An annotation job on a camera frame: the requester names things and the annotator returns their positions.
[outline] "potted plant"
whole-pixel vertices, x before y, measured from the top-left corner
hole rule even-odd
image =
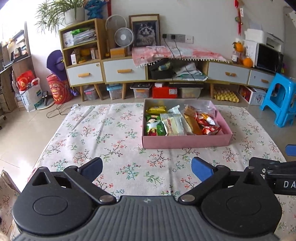
[[[66,26],[85,20],[84,0],[45,0],[38,5],[37,23],[41,32],[48,29],[58,33],[59,26],[65,21]]]

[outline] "microwave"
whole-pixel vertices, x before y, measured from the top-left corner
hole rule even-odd
[[[284,55],[270,46],[245,40],[246,56],[253,60],[253,67],[272,73],[281,73]]]

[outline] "black microwave door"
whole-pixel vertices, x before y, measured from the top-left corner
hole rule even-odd
[[[257,55],[256,66],[258,68],[277,73],[281,72],[284,56],[280,52],[266,45],[259,44]]]

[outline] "blue stuffed toy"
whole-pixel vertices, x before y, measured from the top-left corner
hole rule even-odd
[[[93,19],[93,18],[103,19],[102,7],[106,3],[107,2],[101,1],[101,0],[89,0],[84,7],[86,10],[89,11],[89,13],[87,14],[89,16],[89,19]]]

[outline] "wooden cabinet leg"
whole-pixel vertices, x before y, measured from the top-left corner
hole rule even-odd
[[[210,84],[211,98],[214,99],[214,84]]]
[[[80,95],[82,102],[84,101],[84,91],[83,91],[83,85],[80,86]]]
[[[126,83],[122,84],[122,99],[126,98]]]
[[[104,97],[103,97],[103,95],[102,95],[102,93],[101,93],[101,91],[100,91],[100,88],[99,88],[99,86],[98,86],[97,84],[94,84],[94,87],[95,87],[95,89],[96,89],[96,92],[98,93],[98,95],[99,95],[100,99],[101,99],[101,100],[103,100],[103,99],[104,99]]]

